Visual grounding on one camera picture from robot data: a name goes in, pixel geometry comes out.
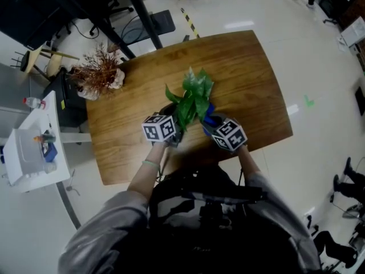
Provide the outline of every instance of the artificial plant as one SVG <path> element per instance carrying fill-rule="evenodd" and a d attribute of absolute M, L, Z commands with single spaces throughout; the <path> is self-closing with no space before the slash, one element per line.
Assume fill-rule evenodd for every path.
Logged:
<path fill-rule="evenodd" d="M 95 47 L 94 54 L 85 54 L 84 58 L 82 65 L 74 66 L 71 78 L 89 91 L 98 94 L 110 92 L 109 88 L 117 76 L 119 65 L 116 53 L 108 53 L 101 43 Z"/>
<path fill-rule="evenodd" d="M 177 104 L 177 122 L 183 130 L 186 130 L 186 126 L 194 121 L 196 115 L 201 122 L 204 120 L 209 108 L 209 95 L 212 92 L 213 82 L 203 68 L 195 76 L 190 67 L 189 73 L 184 75 L 182 87 L 185 90 L 183 97 L 171 93 L 167 85 L 165 93 L 169 100 Z"/>

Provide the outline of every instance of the gray sleeve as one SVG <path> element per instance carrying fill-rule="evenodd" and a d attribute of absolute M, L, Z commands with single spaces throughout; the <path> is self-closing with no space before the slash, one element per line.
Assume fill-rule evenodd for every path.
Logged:
<path fill-rule="evenodd" d="M 254 173 L 245 181 L 248 187 L 261 187 L 267 192 L 267 199 L 248 207 L 265 219 L 283 228 L 290 236 L 290 242 L 298 252 L 299 263 L 304 269 L 319 270 L 321 264 L 318 251 L 306 226 L 286 205 L 270 182 L 261 174 Z"/>
<path fill-rule="evenodd" d="M 94 273 L 101 259 L 113 264 L 118 253 L 111 248 L 130 228 L 146 228 L 147 208 L 146 198 L 137 192 L 115 195 L 67 244 L 59 259 L 59 274 Z"/>

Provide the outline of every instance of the black shoe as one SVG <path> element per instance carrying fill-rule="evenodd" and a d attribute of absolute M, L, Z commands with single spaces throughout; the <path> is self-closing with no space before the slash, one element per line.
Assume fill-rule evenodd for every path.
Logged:
<path fill-rule="evenodd" d="M 345 264 L 346 269 L 351 268 L 358 261 L 358 252 L 355 249 L 353 249 L 353 250 L 354 250 L 354 254 L 352 256 L 352 259 Z"/>
<path fill-rule="evenodd" d="M 348 158 L 346 161 L 346 166 L 344 167 L 343 173 L 348 176 L 349 173 L 353 171 L 351 166 L 351 158 Z"/>
<path fill-rule="evenodd" d="M 335 192 L 339 191 L 338 185 L 340 185 L 340 180 L 338 178 L 338 175 L 335 175 L 335 177 L 333 178 L 333 190 Z"/>

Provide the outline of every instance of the plastic bottle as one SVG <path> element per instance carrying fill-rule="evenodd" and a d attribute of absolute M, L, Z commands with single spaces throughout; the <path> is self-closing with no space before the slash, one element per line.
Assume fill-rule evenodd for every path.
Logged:
<path fill-rule="evenodd" d="M 46 107 L 46 102 L 39 98 L 24 98 L 23 103 L 31 108 L 40 108 L 41 110 Z"/>

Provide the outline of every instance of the green marker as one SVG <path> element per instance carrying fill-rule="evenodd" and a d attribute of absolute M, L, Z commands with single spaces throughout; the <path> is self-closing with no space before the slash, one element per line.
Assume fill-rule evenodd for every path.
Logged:
<path fill-rule="evenodd" d="M 304 96 L 304 100 L 306 101 L 307 107 L 314 106 L 314 100 L 309 100 L 308 95 Z"/>

